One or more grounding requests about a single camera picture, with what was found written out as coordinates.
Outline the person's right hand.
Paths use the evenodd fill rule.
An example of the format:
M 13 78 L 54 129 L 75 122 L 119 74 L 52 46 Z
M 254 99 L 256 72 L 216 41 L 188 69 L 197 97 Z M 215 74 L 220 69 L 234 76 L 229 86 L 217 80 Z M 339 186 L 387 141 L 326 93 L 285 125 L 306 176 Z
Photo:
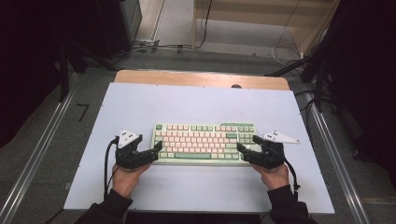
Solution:
M 261 175 L 263 184 L 269 189 L 278 189 L 287 186 L 289 182 L 289 169 L 282 164 L 272 170 L 267 170 L 258 165 L 252 164 L 252 168 Z

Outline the light wooden shelf unit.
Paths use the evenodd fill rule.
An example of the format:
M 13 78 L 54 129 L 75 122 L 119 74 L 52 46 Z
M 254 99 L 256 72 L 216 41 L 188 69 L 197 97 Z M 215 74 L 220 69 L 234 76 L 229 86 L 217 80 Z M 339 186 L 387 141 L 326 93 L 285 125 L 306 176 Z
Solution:
M 284 26 L 301 55 L 310 55 L 329 28 L 341 0 L 193 0 L 192 45 L 197 20 L 235 21 Z

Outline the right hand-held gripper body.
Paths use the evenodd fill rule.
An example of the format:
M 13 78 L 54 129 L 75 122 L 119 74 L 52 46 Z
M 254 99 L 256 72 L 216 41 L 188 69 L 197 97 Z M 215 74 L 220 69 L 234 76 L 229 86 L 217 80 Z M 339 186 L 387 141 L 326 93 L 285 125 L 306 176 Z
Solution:
M 269 142 L 269 148 L 262 148 L 264 165 L 268 170 L 272 170 L 286 161 L 284 153 L 285 144 L 299 144 L 300 140 L 290 137 L 279 131 L 271 131 L 262 136 L 262 139 Z

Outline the green and pink keyboard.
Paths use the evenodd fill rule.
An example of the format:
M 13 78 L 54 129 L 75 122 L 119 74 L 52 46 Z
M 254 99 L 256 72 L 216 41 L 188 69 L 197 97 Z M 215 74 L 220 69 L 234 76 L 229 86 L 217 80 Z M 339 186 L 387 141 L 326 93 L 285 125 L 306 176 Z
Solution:
M 151 145 L 163 142 L 157 160 L 161 164 L 248 165 L 237 144 L 260 152 L 261 148 L 252 140 L 255 133 L 252 123 L 157 123 Z

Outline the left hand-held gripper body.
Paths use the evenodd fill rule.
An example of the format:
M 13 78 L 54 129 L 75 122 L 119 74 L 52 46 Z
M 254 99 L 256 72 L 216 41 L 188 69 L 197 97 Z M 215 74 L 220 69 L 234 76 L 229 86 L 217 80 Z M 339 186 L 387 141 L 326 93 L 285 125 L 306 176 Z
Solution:
M 139 136 L 138 133 L 133 133 L 126 130 L 120 131 L 119 142 L 116 147 L 116 164 L 125 169 L 135 169 L 140 167 L 137 150 L 133 150 L 133 141 Z

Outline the black metal stand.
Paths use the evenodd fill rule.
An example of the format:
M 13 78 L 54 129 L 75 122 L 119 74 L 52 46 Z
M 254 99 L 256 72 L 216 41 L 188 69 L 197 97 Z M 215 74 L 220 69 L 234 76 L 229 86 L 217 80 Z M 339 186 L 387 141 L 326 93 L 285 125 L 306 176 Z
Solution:
M 268 77 L 281 77 L 286 73 L 294 70 L 300 66 L 304 65 L 304 71 L 300 75 L 300 80 L 303 83 L 308 83 L 316 79 L 316 86 L 313 91 L 314 98 L 312 100 L 313 104 L 316 106 L 319 112 L 322 112 L 322 90 L 324 85 L 324 79 L 327 75 L 327 59 L 323 55 L 312 54 L 311 56 L 306 56 L 296 62 L 286 65 L 274 73 L 267 74 Z
M 78 42 L 62 43 L 59 46 L 59 63 L 60 63 L 60 86 L 61 95 L 60 102 L 63 102 L 69 93 L 69 75 L 68 65 L 71 64 L 77 73 L 84 74 L 88 65 L 84 61 L 84 57 L 88 56 L 95 62 L 106 67 L 109 70 L 117 71 L 115 65 L 107 62 L 104 58 L 94 54 Z

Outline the wooden table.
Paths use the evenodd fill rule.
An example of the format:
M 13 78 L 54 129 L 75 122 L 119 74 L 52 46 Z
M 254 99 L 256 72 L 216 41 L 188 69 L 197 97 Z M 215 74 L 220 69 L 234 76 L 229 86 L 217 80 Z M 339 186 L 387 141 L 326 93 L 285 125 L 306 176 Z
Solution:
M 283 77 L 241 76 L 222 73 L 199 73 L 157 70 L 120 70 L 116 83 L 138 83 L 152 85 L 176 85 L 242 89 L 288 91 L 290 86 Z

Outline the white table board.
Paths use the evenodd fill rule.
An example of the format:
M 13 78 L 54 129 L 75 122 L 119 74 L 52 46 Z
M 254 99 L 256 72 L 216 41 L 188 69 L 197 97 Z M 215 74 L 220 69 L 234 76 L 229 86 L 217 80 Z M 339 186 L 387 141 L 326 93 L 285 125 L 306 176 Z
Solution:
M 112 83 L 65 201 L 67 209 L 101 202 L 104 168 L 115 160 L 108 143 L 122 130 L 140 133 L 150 147 L 157 123 L 250 122 L 258 134 L 278 131 L 291 138 L 285 155 L 297 174 L 298 194 L 312 214 L 334 209 L 300 110 L 291 91 Z M 266 187 L 249 166 L 153 164 L 133 193 L 132 209 L 156 212 L 263 213 L 270 209 Z

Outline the dark cabinet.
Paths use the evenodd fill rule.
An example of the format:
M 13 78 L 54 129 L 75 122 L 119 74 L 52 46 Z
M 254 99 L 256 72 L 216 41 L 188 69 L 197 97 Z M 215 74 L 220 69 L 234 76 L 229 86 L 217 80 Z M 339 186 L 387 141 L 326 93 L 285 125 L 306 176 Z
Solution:
M 105 55 L 129 51 L 143 19 L 139 0 L 97 0 L 105 31 Z

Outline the dark curtain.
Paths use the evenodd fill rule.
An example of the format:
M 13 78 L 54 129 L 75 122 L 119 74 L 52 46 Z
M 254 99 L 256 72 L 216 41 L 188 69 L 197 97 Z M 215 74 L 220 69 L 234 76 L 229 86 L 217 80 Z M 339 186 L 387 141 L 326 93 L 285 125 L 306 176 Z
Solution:
M 396 188 L 396 0 L 340 0 L 327 37 L 330 89 L 353 141 Z
M 92 0 L 0 0 L 0 147 L 60 84 L 59 46 L 77 42 Z

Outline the person's left hand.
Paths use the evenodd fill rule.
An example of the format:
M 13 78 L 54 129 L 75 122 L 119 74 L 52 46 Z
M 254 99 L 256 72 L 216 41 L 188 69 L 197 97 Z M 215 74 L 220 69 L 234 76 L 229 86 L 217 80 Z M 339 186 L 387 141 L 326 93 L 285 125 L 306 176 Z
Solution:
M 113 166 L 113 190 L 120 196 L 130 199 L 131 195 L 139 182 L 140 176 L 147 171 L 150 164 L 135 168 L 133 170 L 119 167 L 117 164 Z

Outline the aluminium floor rail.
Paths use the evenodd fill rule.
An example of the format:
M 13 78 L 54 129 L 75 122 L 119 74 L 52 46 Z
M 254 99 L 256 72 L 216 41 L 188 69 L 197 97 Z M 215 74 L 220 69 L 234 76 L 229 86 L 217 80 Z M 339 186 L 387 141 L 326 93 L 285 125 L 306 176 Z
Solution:
M 4 204 L 0 207 L 0 224 L 10 224 L 12 218 L 14 218 L 16 211 L 23 199 L 30 183 L 35 175 L 36 170 L 40 162 L 43 160 L 47 149 L 50 145 L 50 141 L 55 134 L 65 111 L 67 110 L 70 102 L 75 94 L 74 90 L 71 90 L 66 94 L 64 100 L 57 104 L 49 123 L 47 124 L 44 132 L 40 136 L 35 149 L 33 150 L 28 162 L 22 169 L 16 182 L 13 184 L 8 196 L 5 199 Z
M 332 138 L 332 134 L 330 133 L 325 118 L 322 113 L 318 111 L 315 105 L 311 107 L 311 111 L 355 222 L 357 224 L 371 224 L 363 207 L 361 197 L 359 196 L 349 172 L 344 165 L 343 159 L 338 152 L 338 147 Z

